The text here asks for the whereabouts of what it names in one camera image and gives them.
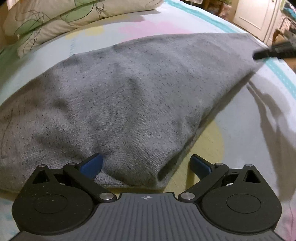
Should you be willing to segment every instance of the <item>bed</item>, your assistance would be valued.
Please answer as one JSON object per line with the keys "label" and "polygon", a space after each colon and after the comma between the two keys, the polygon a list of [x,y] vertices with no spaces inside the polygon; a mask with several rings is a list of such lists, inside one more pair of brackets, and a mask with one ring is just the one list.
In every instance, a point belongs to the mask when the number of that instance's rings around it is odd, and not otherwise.
{"label": "bed", "polygon": [[[159,34],[244,33],[235,25],[178,0],[165,0],[155,10],[93,22],[63,34],[18,59],[15,46],[0,55],[0,104],[31,79],[73,54]],[[188,170],[192,154],[230,168],[254,164],[282,204],[276,233],[296,239],[296,75],[283,61],[269,59],[247,85],[233,89],[198,138],[167,187],[183,192],[198,181]],[[126,189],[111,189],[114,193]],[[149,192],[147,190],[128,190]],[[0,240],[18,232],[11,215],[15,194],[0,195]]]}

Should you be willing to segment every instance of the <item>gray fabric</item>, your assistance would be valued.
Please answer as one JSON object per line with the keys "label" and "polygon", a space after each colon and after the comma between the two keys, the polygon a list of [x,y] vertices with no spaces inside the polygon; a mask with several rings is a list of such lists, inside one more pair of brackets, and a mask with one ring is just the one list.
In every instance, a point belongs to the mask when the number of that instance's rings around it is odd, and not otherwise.
{"label": "gray fabric", "polygon": [[165,187],[258,48],[247,34],[160,35],[58,63],[0,107],[0,187],[93,153],[105,156],[104,186]]}

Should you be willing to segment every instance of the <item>gray ribbed panel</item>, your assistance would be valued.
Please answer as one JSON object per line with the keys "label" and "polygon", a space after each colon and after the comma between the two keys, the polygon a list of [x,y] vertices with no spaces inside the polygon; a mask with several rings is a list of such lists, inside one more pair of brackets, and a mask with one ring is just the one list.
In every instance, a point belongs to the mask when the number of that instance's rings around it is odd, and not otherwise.
{"label": "gray ribbed panel", "polygon": [[226,233],[208,223],[195,204],[172,193],[122,194],[114,203],[100,204],[83,226],[56,236],[22,232],[13,241],[279,241],[268,231],[257,235]]}

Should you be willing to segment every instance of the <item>pillow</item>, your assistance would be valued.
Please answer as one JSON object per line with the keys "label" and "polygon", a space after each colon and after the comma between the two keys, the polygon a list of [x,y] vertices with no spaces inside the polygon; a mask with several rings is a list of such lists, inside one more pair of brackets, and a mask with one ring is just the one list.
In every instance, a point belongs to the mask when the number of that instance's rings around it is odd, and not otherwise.
{"label": "pillow", "polygon": [[[23,21],[21,25],[16,22],[18,22],[18,19],[21,19],[21,17],[24,17],[23,13],[28,12],[29,10],[28,8],[21,9],[21,7],[15,7],[15,9],[20,8],[21,10],[19,10],[19,12],[17,10],[13,11],[16,12],[16,15],[14,15],[14,20],[11,17],[12,14],[7,17],[4,24],[4,29],[6,34],[20,34],[20,39],[18,41],[19,57],[22,57],[24,54],[31,51],[33,47],[49,41],[60,34],[72,31],[91,22],[124,13],[155,9],[163,2],[163,0],[104,0],[88,2],[75,7],[75,4],[77,5],[77,3],[73,3],[75,2],[75,0],[71,1],[63,0],[63,2],[67,2],[69,4],[68,8],[70,10],[68,10],[67,12],[61,13],[61,11],[64,11],[66,9],[63,3],[63,7],[58,9],[55,7],[48,7],[50,9],[44,11],[46,12],[46,14],[41,14],[40,12],[38,12],[42,8],[39,2],[38,4],[31,5],[28,3],[27,6],[37,6],[38,10],[30,10],[30,12],[33,12],[35,14],[35,19],[32,19],[33,17],[32,15],[30,15],[30,17],[28,18],[29,20],[27,22]],[[89,0],[79,0],[80,3],[87,1]],[[49,3],[53,2],[56,5],[58,4],[56,3],[56,0],[49,1]],[[13,23],[13,27],[8,29],[8,23]]]}

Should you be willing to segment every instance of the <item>white door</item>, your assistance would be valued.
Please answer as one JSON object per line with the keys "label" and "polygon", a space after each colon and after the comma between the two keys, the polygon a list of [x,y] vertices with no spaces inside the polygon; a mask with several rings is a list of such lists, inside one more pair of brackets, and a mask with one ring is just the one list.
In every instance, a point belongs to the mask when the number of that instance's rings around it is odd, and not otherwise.
{"label": "white door", "polygon": [[239,0],[233,22],[263,41],[275,6],[276,0]]}

